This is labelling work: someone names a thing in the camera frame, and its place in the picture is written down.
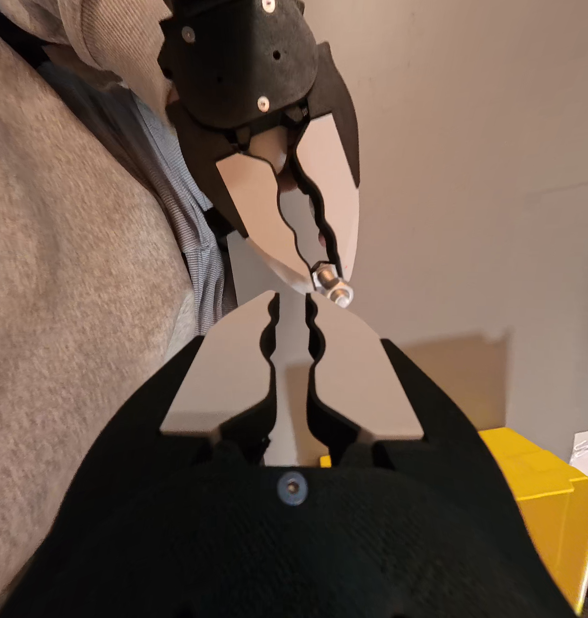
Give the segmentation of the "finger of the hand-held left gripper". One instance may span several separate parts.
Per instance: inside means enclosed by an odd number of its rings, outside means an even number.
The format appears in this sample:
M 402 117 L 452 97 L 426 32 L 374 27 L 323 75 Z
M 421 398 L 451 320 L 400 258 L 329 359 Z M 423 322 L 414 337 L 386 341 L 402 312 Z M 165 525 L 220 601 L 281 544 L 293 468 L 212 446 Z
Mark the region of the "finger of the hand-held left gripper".
M 309 189 L 314 213 L 327 225 L 326 247 L 332 242 L 341 278 L 350 282 L 358 248 L 359 188 L 332 113 L 312 119 L 293 148 L 293 164 L 301 187 Z
M 217 169 L 243 223 L 247 243 L 290 288 L 314 290 L 310 268 L 298 252 L 296 234 L 280 211 L 273 166 L 242 153 L 220 160 Z

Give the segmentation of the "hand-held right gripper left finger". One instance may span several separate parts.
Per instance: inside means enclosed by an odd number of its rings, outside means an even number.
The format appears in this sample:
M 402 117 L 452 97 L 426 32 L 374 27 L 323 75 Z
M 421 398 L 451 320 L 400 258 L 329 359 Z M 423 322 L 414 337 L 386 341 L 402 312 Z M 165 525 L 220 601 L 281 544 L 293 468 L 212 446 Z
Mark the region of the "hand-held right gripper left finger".
M 266 291 L 239 306 L 203 338 L 160 426 L 166 436 L 235 444 L 263 461 L 276 424 L 272 355 L 280 295 Z

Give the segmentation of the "person's grey hoodie torso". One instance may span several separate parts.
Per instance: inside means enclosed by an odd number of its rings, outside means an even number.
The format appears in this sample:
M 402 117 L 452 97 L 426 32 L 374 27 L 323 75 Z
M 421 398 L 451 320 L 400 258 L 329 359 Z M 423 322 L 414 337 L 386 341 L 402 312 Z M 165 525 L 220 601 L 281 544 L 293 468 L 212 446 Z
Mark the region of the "person's grey hoodie torso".
M 0 599 L 193 305 L 157 200 L 0 38 Z

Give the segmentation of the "steel hex nut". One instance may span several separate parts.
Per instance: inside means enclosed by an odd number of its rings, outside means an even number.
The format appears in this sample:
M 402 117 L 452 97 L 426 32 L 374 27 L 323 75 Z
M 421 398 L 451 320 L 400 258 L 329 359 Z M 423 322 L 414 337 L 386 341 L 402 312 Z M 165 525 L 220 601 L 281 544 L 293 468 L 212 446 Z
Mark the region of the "steel hex nut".
M 319 261 L 313 266 L 313 284 L 317 290 L 331 290 L 340 282 L 336 266 Z

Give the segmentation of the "person's left forearm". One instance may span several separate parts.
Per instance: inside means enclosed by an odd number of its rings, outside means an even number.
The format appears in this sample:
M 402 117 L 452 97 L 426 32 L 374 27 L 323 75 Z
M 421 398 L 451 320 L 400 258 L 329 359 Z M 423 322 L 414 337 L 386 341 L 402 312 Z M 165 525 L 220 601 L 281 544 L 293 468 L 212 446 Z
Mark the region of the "person's left forearm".
M 160 22 L 172 13 L 164 1 L 0 1 L 0 12 L 45 41 L 52 63 L 97 89 L 127 87 L 167 121 L 172 83 L 158 57 Z

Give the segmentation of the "person's blue striped shirt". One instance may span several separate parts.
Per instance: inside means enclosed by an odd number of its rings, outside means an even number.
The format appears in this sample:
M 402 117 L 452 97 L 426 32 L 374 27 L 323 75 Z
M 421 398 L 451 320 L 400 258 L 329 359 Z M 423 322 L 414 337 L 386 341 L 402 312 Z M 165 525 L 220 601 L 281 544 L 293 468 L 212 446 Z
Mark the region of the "person's blue striped shirt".
M 205 220 L 212 206 L 198 188 L 169 128 L 132 91 L 115 86 L 100 91 L 72 71 L 44 63 L 39 73 L 110 154 L 152 195 L 173 230 L 190 275 L 194 299 L 181 310 L 194 336 L 204 336 L 236 308 L 227 290 L 227 267 L 216 236 Z

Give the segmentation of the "steel hex bolt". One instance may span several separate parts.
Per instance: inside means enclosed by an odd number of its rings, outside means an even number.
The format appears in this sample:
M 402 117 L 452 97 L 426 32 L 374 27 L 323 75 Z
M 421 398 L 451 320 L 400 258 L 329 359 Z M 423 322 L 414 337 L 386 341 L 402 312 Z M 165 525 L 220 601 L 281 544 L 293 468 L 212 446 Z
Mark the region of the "steel hex bolt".
M 317 290 L 335 305 L 347 308 L 352 303 L 354 292 L 351 286 L 340 277 L 340 282 L 331 290 Z

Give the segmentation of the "yellow plastic bin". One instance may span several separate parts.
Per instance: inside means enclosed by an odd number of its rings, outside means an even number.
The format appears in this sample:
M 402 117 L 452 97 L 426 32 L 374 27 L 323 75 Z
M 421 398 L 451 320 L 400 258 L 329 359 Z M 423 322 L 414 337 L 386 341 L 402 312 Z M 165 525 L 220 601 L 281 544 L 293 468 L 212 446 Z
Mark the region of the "yellow plastic bin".
M 457 441 L 384 441 L 376 466 L 408 475 L 463 510 L 528 576 L 551 579 L 576 615 L 588 592 L 588 476 L 513 429 Z

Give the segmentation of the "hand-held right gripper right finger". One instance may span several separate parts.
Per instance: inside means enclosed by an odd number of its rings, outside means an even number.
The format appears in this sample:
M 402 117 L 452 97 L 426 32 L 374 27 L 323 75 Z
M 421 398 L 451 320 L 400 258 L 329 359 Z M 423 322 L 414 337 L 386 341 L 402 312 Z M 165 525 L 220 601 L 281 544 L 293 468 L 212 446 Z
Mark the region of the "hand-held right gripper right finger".
M 420 441 L 421 423 L 378 334 L 321 294 L 306 295 L 305 322 L 307 426 L 331 461 L 352 444 Z

